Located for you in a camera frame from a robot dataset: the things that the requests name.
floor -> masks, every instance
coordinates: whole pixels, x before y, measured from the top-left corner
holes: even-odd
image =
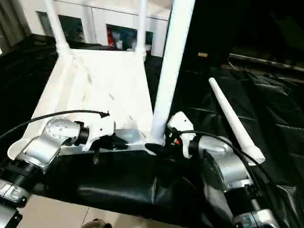
[[[35,195],[31,197],[26,207],[19,211],[23,219],[18,228],[81,228],[83,224],[96,218],[111,223],[113,228],[181,228]]]

white cabinet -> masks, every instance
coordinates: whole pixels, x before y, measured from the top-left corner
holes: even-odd
[[[34,34],[49,35],[50,25],[47,23],[46,6],[43,0],[19,0],[30,30]],[[75,35],[80,38],[74,39],[86,43],[96,43],[95,28],[92,19],[92,8],[72,3],[54,1],[56,11],[63,25],[65,35]]]
[[[162,57],[173,0],[148,0],[146,31],[150,32],[153,56]],[[19,0],[30,30],[52,35],[43,0]],[[108,45],[107,26],[137,30],[140,0],[54,1],[68,39]]]
[[[97,42],[108,45],[107,25],[115,25],[137,30],[137,15],[115,12],[105,9],[93,9],[93,18]],[[152,55],[161,57],[166,40],[168,22],[161,19],[147,18],[146,31],[152,33]]]

white pipe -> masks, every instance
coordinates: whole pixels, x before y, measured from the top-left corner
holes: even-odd
[[[70,47],[66,41],[65,34],[63,33],[59,21],[59,17],[55,11],[53,0],[45,0],[45,4],[47,7],[47,16],[56,40],[57,52],[59,54],[70,54]]]
[[[237,141],[242,148],[242,151],[254,158],[258,163],[265,161],[265,157],[261,150],[254,144],[243,124],[240,122],[238,116],[234,112],[233,108],[229,104],[229,101],[223,94],[222,90],[218,86],[214,78],[209,79],[211,88],[218,100],[220,107],[222,108],[229,125],[237,138]]]
[[[180,71],[194,4],[195,0],[175,0],[171,11],[153,124],[150,136],[147,139],[160,145],[164,144],[164,132]]]
[[[147,5],[148,0],[141,0],[140,9],[138,14],[139,27],[137,30],[137,43],[135,52],[142,55],[143,60],[146,60],[146,18],[147,18]]]

black tablecloth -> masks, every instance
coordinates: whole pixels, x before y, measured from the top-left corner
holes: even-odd
[[[73,48],[107,49],[101,45],[70,43]],[[57,54],[51,38],[31,36],[0,57],[0,133],[29,119],[37,105]],[[155,103],[161,59],[145,63],[152,104]],[[218,81],[240,120],[266,157],[263,167],[303,217],[304,101],[303,84],[291,76],[210,68],[204,72],[181,70],[171,113],[183,111],[196,130],[236,139],[211,91],[208,78]],[[1,156],[19,139],[23,130],[1,142]],[[209,221],[225,227],[222,216],[202,197],[200,162],[175,161],[145,152],[60,156],[36,194],[120,213],[144,216],[189,227]],[[266,192],[280,215],[285,208],[266,185]]]

